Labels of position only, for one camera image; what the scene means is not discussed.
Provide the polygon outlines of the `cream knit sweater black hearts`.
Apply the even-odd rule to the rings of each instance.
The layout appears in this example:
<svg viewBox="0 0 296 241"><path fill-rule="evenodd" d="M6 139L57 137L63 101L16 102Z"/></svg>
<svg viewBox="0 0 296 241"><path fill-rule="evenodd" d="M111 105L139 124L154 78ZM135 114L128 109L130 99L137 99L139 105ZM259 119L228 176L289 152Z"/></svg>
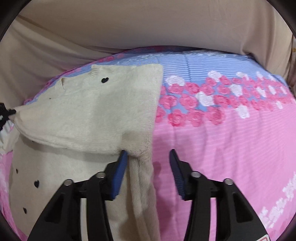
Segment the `cream knit sweater black hearts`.
<svg viewBox="0 0 296 241"><path fill-rule="evenodd" d="M160 239L152 131L163 72L159 64L92 65L16 108L9 198L18 229L30 233L64 180L88 179L125 150L128 169L107 204L113 238Z"/></svg>

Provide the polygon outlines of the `pink blue floral bedsheet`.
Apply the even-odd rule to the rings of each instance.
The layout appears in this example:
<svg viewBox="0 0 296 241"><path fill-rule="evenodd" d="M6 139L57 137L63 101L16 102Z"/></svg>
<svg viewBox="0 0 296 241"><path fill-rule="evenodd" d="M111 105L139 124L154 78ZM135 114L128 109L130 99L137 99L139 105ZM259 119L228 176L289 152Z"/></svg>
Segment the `pink blue floral bedsheet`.
<svg viewBox="0 0 296 241"><path fill-rule="evenodd" d="M163 66L163 81L152 131L152 184L159 240L182 240L190 202L178 195L169 164L175 149L182 161L215 181L230 178L247 198L271 240L295 216L295 98L282 77L251 57L184 48L142 48L64 72L24 105L31 104L62 77L92 65ZM1 212L16 236L28 235L13 219L9 184L19 133L13 120L1 132Z"/></svg>

